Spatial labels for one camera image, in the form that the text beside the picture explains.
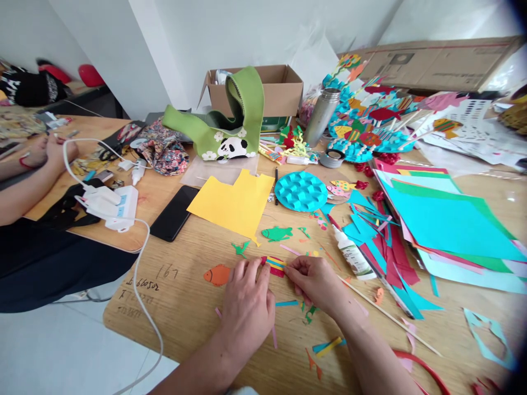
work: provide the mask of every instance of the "pen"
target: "pen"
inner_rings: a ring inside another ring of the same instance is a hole
[[[377,268],[375,267],[375,265],[372,263],[372,261],[369,260],[369,258],[366,256],[366,254],[363,254],[364,255],[364,258],[366,259],[366,261],[369,263],[369,265],[372,267],[372,270],[373,272],[377,275],[377,277],[379,278],[381,284],[384,285],[384,287],[388,290],[388,292],[390,293],[390,295],[393,296],[393,298],[395,299],[395,301],[399,304],[399,306],[401,306],[401,309],[404,311],[404,313],[411,319],[415,319],[415,317],[413,316],[412,312],[408,309],[408,307],[406,307],[405,303],[402,301],[401,298],[399,298],[399,295],[397,293],[395,293],[395,290],[394,288],[386,281],[386,278],[379,272],[379,270],[377,270]]]
[[[274,168],[274,188],[276,189],[276,184],[278,183],[278,167]],[[276,198],[276,191],[274,191],[274,205],[278,206],[278,199]]]

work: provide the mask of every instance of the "person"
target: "person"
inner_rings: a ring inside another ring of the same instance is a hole
[[[116,280],[136,255],[22,218],[66,170],[64,139],[36,139],[29,156],[0,163],[0,313],[33,310],[65,295]],[[68,161],[79,154],[66,146]],[[5,183],[28,175],[14,184]]]
[[[219,328],[150,395],[226,393],[274,325],[271,268],[266,263],[257,275],[260,262],[244,260],[231,269]],[[357,361],[356,375],[364,394],[421,394],[326,260],[299,256],[285,273],[306,305],[323,310],[341,329],[351,359]]]

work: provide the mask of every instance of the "red bracelet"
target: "red bracelet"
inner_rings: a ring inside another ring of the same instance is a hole
[[[30,170],[34,170],[34,169],[37,168],[37,167],[32,167],[32,166],[26,165],[26,164],[24,163],[24,158],[25,158],[25,156],[22,156],[21,158],[18,159],[19,163],[20,163],[23,167],[28,168],[28,169],[30,169]]]

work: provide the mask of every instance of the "dark pants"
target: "dark pants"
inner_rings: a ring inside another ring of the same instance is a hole
[[[137,258],[92,240],[20,219],[0,227],[0,312],[36,309],[112,282]]]

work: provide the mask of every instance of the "hand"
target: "hand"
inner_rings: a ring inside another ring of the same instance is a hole
[[[46,160],[48,155],[46,154],[46,144],[48,142],[48,137],[46,135],[40,136],[36,139],[35,144],[31,146],[29,150],[29,156],[23,159],[25,165],[30,167],[41,167]]]
[[[48,154],[48,162],[64,170],[64,155],[63,155],[63,144],[66,139],[62,137],[56,138],[55,135],[50,134],[48,137],[48,143],[46,145],[46,152]],[[75,142],[68,143],[66,146],[66,152],[68,155],[68,162],[71,162],[79,155],[79,149]]]
[[[349,303],[353,297],[324,258],[299,256],[285,267],[285,273],[308,307],[315,304],[335,320],[350,304],[358,308],[355,302]]]
[[[218,336],[228,356],[242,368],[262,345],[274,325],[274,294],[269,290],[271,267],[256,273],[261,259],[243,260],[231,269]]]

